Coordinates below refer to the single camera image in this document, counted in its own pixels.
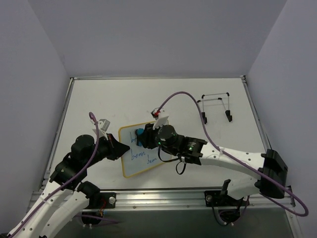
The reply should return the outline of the yellow framed whiteboard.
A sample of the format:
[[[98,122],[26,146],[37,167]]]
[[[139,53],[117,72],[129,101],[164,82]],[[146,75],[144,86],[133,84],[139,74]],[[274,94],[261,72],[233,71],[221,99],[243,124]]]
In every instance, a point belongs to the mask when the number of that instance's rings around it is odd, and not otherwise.
[[[144,129],[147,122],[123,126],[118,130],[119,142],[130,147],[121,156],[122,173],[125,178],[153,169],[163,162],[158,158],[158,148],[146,149],[137,145],[135,130]]]

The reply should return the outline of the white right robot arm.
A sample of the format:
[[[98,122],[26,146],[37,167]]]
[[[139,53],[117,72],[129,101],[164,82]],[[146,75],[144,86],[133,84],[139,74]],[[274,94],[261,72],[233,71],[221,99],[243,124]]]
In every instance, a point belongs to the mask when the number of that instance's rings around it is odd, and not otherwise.
[[[180,135],[171,125],[155,129],[148,123],[134,133],[137,146],[157,148],[184,165],[218,166],[246,174],[245,179],[224,183],[225,189],[220,192],[224,204],[258,193],[268,198],[284,198],[288,167],[275,150],[252,153],[218,147],[203,139]]]

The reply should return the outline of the blue bone shaped eraser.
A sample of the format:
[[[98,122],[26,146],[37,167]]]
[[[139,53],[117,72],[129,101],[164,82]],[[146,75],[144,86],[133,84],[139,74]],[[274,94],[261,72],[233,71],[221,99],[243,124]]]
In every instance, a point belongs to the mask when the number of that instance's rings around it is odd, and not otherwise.
[[[139,147],[143,147],[143,132],[144,132],[144,129],[142,128],[138,128],[135,130],[136,144]]]

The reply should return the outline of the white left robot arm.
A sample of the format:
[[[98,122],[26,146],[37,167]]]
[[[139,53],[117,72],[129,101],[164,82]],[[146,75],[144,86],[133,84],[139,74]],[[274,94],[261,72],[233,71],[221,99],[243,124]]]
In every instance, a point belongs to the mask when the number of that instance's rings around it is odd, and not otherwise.
[[[53,238],[81,210],[96,207],[100,189],[84,181],[88,167],[103,159],[117,160],[130,147],[112,134],[98,139],[81,135],[56,166],[38,200],[22,221],[2,238]]]

